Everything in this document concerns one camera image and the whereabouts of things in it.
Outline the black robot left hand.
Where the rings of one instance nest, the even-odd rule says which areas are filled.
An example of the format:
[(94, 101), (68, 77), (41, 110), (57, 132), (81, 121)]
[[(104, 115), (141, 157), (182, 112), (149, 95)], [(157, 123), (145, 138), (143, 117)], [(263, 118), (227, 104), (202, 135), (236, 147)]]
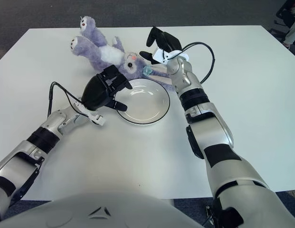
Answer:
[(124, 88), (132, 89), (132, 86), (116, 66), (111, 65), (90, 79), (83, 91), (81, 102), (90, 111), (106, 106), (125, 112), (127, 105), (114, 99), (116, 93)]

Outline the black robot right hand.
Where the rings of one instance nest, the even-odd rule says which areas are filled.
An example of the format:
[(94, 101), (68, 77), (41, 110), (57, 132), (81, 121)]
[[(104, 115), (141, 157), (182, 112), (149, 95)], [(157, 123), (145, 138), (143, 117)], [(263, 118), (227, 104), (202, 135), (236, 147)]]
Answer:
[(169, 58), (172, 57), (171, 52), (181, 51), (182, 47), (179, 40), (173, 35), (153, 27), (148, 35), (146, 45), (151, 47), (156, 42), (157, 49), (154, 53), (140, 51), (139, 55), (154, 64), (167, 64)]

